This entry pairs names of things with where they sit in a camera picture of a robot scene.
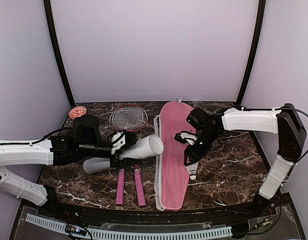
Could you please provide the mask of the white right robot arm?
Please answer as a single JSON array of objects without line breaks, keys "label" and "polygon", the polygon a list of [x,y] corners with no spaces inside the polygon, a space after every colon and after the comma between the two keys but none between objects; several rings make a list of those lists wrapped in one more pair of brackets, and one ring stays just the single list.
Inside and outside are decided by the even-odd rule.
[{"label": "white right robot arm", "polygon": [[260,198],[249,205],[249,213],[259,217],[268,209],[267,200],[274,197],[301,159],[306,130],[299,113],[290,103],[277,108],[225,107],[213,112],[205,112],[198,107],[186,119],[196,132],[183,130],[176,133],[174,138],[188,145],[184,151],[184,165],[187,167],[205,157],[223,131],[253,131],[276,135],[276,159],[258,190],[257,196]]}]

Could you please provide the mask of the white shuttlecock tube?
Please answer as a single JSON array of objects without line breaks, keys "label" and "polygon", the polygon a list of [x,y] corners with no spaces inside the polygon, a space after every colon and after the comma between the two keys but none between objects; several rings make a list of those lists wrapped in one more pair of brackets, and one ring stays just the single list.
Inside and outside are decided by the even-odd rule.
[{"label": "white shuttlecock tube", "polygon": [[[161,155],[164,151],[164,144],[161,138],[155,134],[149,135],[136,142],[119,154],[120,159],[124,157],[134,158],[138,163],[144,159]],[[83,169],[87,174],[95,174],[110,169],[110,159],[93,157],[83,163]]]}]

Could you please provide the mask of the white plastic shuttlecock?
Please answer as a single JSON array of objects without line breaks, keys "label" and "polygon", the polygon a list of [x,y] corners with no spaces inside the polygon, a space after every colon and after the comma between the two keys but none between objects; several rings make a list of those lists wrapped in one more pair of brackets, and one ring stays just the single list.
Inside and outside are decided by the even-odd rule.
[{"label": "white plastic shuttlecock", "polygon": [[186,166],[186,169],[189,173],[191,180],[196,180],[196,178],[197,178],[198,164],[199,164],[199,162],[196,162],[196,163],[193,163],[193,164]]}]

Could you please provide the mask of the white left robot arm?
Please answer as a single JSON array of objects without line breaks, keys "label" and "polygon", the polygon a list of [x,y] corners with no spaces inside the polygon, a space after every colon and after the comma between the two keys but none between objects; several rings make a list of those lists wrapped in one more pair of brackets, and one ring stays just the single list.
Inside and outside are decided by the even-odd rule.
[{"label": "white left robot arm", "polygon": [[0,190],[43,206],[53,218],[64,214],[64,206],[57,202],[52,187],[31,182],[7,169],[13,165],[64,166],[89,157],[109,161],[111,168],[133,165],[139,162],[127,154],[129,138],[117,132],[113,141],[101,141],[98,137],[75,140],[72,136],[51,136],[32,142],[9,142],[0,140]]}]

